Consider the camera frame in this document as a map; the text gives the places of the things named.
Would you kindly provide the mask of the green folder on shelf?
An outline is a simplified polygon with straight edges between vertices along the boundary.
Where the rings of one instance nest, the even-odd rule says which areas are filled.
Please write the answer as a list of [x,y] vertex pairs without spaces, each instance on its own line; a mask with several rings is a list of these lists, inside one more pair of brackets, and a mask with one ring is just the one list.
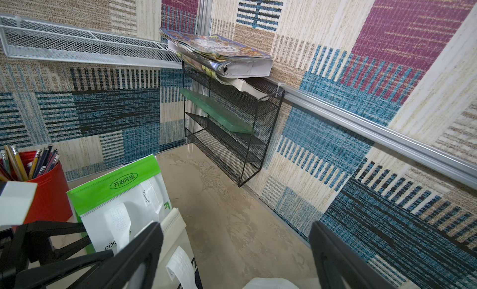
[[188,89],[180,89],[180,93],[227,130],[249,135],[253,133],[253,128],[250,125],[210,97]]

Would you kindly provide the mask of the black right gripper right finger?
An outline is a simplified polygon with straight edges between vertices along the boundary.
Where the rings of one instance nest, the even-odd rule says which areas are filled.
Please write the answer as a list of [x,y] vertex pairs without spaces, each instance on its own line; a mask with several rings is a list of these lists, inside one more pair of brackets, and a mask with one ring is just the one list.
[[312,224],[308,236],[323,289],[393,289],[394,286],[354,253],[324,223]]

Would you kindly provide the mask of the green white takeout bag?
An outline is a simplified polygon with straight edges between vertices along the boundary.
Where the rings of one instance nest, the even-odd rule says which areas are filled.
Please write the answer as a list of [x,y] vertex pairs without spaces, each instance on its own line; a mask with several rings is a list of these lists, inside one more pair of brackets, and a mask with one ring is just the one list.
[[75,187],[67,196],[96,253],[118,253],[151,222],[162,222],[172,209],[153,155]]

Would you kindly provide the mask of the navy white takeout bag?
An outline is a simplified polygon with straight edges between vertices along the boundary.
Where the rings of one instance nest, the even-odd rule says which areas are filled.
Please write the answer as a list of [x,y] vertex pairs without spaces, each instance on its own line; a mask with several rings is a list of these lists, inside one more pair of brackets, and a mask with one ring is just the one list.
[[161,222],[164,241],[152,287],[154,289],[201,289],[199,274],[186,223],[174,208]]

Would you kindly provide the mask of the red pencil cup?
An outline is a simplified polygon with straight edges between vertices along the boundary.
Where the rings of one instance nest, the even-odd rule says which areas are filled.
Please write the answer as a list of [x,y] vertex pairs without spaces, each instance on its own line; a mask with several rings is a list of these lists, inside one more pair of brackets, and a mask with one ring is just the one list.
[[9,145],[1,149],[2,227],[68,221],[67,191],[60,155],[52,145],[27,152]]

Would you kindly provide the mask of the colourful picture book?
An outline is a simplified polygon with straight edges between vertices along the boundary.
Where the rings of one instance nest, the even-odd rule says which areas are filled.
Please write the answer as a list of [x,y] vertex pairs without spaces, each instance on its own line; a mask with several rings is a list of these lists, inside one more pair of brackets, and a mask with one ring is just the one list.
[[213,77],[268,77],[272,70],[273,58],[269,54],[221,35],[195,35],[165,28],[161,35],[168,40],[171,52]]

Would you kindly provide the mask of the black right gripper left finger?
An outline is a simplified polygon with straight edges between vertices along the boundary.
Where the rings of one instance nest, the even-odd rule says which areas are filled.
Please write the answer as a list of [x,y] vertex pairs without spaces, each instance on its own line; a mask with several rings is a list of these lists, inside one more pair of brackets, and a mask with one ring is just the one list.
[[163,244],[159,223],[150,223],[114,257],[101,264],[78,289],[151,289]]

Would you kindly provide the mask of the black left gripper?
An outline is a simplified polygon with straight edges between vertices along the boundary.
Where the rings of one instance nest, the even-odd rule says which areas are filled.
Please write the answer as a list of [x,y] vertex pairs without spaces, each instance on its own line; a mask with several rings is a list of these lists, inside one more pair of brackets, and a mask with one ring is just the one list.
[[83,233],[82,223],[36,221],[1,232],[1,288],[44,289],[79,270],[89,271],[71,287],[86,280],[99,266],[113,258],[112,251],[81,257],[74,254],[91,244],[88,236],[62,248],[54,248],[50,238]]

